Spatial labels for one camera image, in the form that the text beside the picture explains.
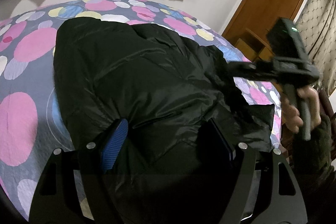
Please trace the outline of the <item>right forearm dark sleeve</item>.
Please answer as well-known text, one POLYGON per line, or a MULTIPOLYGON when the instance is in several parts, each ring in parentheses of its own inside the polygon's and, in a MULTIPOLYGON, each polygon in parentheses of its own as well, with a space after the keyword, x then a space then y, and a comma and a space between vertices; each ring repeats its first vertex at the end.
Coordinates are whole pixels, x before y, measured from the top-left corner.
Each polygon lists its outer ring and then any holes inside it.
POLYGON ((295 134, 292 142, 293 173, 300 188, 335 187, 335 169, 331 165, 331 124, 321 115, 321 124, 311 132, 310 140, 295 134))

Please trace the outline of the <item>right hand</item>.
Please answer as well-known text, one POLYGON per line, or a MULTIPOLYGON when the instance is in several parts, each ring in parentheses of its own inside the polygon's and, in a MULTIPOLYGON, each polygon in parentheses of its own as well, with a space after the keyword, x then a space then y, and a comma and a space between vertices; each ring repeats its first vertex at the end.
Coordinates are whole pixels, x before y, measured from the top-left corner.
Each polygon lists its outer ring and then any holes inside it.
MULTIPOLYGON (((319 96, 317 91, 311 86, 297 89, 297 95, 302 101, 307 102, 310 113, 310 130, 312 131, 321 124, 319 96)), ((303 118, 303 108, 297 103, 295 107, 289 100, 286 93, 281 93, 282 115, 285 119, 286 127, 294 134, 299 133, 300 128, 306 125, 303 118)))

